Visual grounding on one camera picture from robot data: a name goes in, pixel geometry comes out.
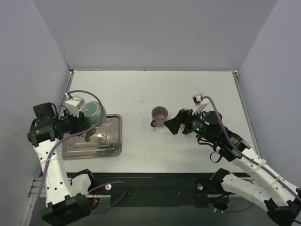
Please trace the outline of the lilac mug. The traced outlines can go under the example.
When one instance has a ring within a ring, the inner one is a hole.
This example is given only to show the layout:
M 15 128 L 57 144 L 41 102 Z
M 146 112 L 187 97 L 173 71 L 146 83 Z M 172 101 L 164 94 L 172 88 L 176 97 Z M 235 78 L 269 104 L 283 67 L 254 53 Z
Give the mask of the lilac mug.
M 163 106 L 156 106 L 151 111 L 152 120 L 151 127 L 163 127 L 168 117 L 168 110 Z

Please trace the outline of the beige round mug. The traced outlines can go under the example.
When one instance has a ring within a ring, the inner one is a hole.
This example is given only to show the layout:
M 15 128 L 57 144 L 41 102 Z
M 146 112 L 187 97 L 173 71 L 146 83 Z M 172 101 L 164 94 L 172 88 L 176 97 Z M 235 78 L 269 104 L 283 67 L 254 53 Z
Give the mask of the beige round mug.
M 96 128 L 92 128 L 87 133 L 82 134 L 81 136 L 84 138 L 86 142 L 90 142 L 91 137 L 95 134 Z

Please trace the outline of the green mug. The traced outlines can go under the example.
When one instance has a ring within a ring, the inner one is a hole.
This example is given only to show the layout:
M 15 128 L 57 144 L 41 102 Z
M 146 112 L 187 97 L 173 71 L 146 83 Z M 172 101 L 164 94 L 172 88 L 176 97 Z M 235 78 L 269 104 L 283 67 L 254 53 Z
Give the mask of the green mug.
M 90 127 L 98 127 L 106 122 L 106 110 L 97 101 L 85 103 L 81 111 L 84 114 L 85 122 L 89 123 Z

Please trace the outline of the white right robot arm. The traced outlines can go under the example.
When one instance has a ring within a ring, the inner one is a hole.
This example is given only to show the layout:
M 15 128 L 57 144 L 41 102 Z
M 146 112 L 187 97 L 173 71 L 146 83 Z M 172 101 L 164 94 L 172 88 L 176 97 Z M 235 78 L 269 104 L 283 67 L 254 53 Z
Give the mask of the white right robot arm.
M 210 187 L 239 195 L 261 207 L 279 226 L 290 226 L 301 211 L 301 189 L 277 174 L 238 134 L 222 123 L 215 111 L 194 114 L 180 110 L 176 119 L 184 126 L 183 134 L 195 133 L 207 141 L 221 158 L 243 170 L 254 183 L 238 178 L 226 169 L 218 169 L 210 178 Z

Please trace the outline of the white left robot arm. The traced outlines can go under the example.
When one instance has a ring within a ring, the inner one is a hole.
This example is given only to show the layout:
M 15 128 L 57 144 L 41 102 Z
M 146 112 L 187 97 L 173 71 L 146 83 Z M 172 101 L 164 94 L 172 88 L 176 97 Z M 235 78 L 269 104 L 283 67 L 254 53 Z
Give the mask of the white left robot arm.
M 52 226 L 67 226 L 75 221 L 98 213 L 98 199 L 88 194 L 105 191 L 108 195 L 114 182 L 98 184 L 92 171 L 84 169 L 71 179 L 63 164 L 62 143 L 67 138 L 79 137 L 93 132 L 106 119 L 105 108 L 97 101 L 74 104 L 68 100 L 63 115 L 56 106 L 43 103 L 33 107 L 36 118 L 32 121 L 28 139 L 33 145 L 42 169 L 42 189 L 46 190 L 46 206 L 41 210 L 42 219 Z

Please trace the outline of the metal tray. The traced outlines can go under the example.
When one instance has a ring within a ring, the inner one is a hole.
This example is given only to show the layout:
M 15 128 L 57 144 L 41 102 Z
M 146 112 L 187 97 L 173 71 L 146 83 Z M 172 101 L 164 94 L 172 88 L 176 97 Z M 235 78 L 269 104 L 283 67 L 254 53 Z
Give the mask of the metal tray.
M 72 137 L 63 142 L 63 159 L 83 159 L 118 156 L 122 152 L 122 117 L 107 115 L 106 122 L 96 127 L 88 141 Z

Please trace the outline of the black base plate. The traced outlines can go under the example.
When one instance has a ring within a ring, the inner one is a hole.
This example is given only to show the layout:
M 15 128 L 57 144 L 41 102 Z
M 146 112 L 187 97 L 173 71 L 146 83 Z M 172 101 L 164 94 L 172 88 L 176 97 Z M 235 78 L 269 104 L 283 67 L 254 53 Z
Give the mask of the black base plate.
M 114 207 L 207 207 L 226 204 L 228 192 L 212 185 L 212 173 L 95 173 L 91 194 L 105 194 L 110 184 Z

